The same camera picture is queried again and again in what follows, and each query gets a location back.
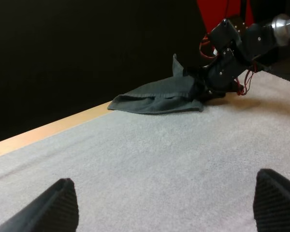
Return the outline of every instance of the red wire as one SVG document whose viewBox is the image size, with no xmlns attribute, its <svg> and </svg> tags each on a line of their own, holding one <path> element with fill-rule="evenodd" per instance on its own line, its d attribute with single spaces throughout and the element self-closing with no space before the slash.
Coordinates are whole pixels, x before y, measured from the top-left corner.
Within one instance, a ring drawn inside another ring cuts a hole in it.
<svg viewBox="0 0 290 232">
<path fill-rule="evenodd" d="M 242 91 L 240 91 L 240 88 L 241 88 L 240 81 L 238 80 L 238 78 L 235 79 L 236 82 L 237 82 L 237 85 L 238 85 L 238 89 L 239 89 L 238 92 L 237 92 L 237 95 L 244 96 L 244 95 L 246 95 L 249 92 L 252 77 L 257 72 L 257 65 L 256 65 L 255 62 L 253 64 L 253 66 L 254 66 L 254 71 L 252 72 L 252 74 L 251 74 L 251 76 L 249 78 L 248 78 L 248 75 L 250 73 L 250 70 L 248 70 L 247 73 L 246 73 L 245 80 L 244 80 L 244 87 L 243 87 Z"/>
<path fill-rule="evenodd" d="M 207 59 L 214 59 L 214 58 L 216 58 L 216 56 L 214 56 L 214 57 L 210 57 L 210 56 L 207 56 L 207 55 L 205 55 L 203 52 L 202 52 L 202 46 L 203 45 L 207 45 L 207 44 L 210 44 L 210 41 L 208 41 L 208 37 L 206 36 L 206 35 L 204 35 L 204 37 L 203 37 L 203 39 L 202 39 L 202 42 L 200 43 L 200 45 L 199 45 L 199 51 L 200 51 L 200 55 L 202 56 L 202 57 L 204 57 L 204 58 L 207 58 Z"/>
</svg>

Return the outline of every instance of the table surface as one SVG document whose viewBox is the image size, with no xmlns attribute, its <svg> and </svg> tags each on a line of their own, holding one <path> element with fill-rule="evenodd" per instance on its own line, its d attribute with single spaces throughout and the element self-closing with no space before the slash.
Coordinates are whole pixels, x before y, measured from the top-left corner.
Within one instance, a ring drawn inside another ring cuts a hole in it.
<svg viewBox="0 0 290 232">
<path fill-rule="evenodd" d="M 12 138 L 0 142 L 0 156 L 21 147 L 27 146 L 63 130 L 82 124 L 99 116 L 105 115 L 111 111 L 107 110 L 110 102 L 82 111 L 78 114 L 63 118 L 61 120 L 46 124 L 36 129 L 19 134 Z"/>
</svg>

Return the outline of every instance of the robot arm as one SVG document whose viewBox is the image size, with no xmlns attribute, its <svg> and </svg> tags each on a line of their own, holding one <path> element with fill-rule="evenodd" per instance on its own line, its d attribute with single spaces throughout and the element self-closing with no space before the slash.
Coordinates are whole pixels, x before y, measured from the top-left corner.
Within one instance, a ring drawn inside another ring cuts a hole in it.
<svg viewBox="0 0 290 232">
<path fill-rule="evenodd" d="M 216 59 L 205 69 L 205 91 L 222 91 L 243 71 L 253 69 L 254 60 L 290 39 L 290 19 L 285 14 L 271 24 L 252 24 L 249 28 L 240 17 L 221 21 L 208 39 L 218 51 Z"/>
</svg>

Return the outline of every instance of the red panel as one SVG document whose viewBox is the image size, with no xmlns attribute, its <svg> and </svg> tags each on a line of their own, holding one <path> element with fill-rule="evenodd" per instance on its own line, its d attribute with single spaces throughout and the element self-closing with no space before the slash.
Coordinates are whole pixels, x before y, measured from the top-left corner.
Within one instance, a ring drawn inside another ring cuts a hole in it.
<svg viewBox="0 0 290 232">
<path fill-rule="evenodd" d="M 225 17 L 240 14 L 240 0 L 197 0 L 197 4 L 205 24 L 206 32 L 210 32 Z M 247 0 L 246 23 L 248 26 L 253 23 L 250 0 Z"/>
</svg>

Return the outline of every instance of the cable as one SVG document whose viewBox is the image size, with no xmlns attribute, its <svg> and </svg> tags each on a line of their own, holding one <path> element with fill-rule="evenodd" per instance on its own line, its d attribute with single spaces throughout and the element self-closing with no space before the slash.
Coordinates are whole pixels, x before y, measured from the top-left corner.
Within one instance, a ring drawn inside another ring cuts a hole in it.
<svg viewBox="0 0 290 232">
<path fill-rule="evenodd" d="M 224 18 L 227 17 L 228 9 L 229 9 L 229 3 L 230 3 L 230 0 L 227 0 L 227 6 L 226 6 L 226 9 L 225 9 Z"/>
<path fill-rule="evenodd" d="M 204 45 L 208 45 L 208 44 L 210 44 L 210 41 L 208 40 L 207 35 L 204 35 L 204 37 L 203 37 L 203 39 L 202 39 L 202 41 L 200 42 L 200 45 L 199 45 L 200 55 L 201 55 L 202 57 L 206 58 L 206 59 L 214 59 L 214 58 L 216 58 L 217 55 L 214 56 L 214 57 L 210 57 L 210 56 L 205 55 L 205 54 L 202 52 L 202 46 L 204 46 Z"/>
<path fill-rule="evenodd" d="M 238 80 L 238 78 L 235 79 L 235 81 L 237 82 L 237 86 L 238 86 L 238 92 L 237 92 L 237 95 L 239 96 L 244 96 L 246 95 L 249 90 L 250 90 L 250 85 L 251 85 L 251 80 L 252 80 L 252 77 L 253 75 L 257 72 L 257 64 L 254 62 L 253 63 L 253 71 L 252 71 L 252 74 L 251 76 L 248 78 L 249 76 L 249 73 L 251 72 L 251 70 L 248 70 L 247 73 L 246 73 L 246 76 L 245 76 L 245 79 L 244 79 L 244 86 L 243 86 L 243 89 L 242 91 L 240 91 L 240 88 L 241 88 L 241 83 L 240 81 Z"/>
</svg>

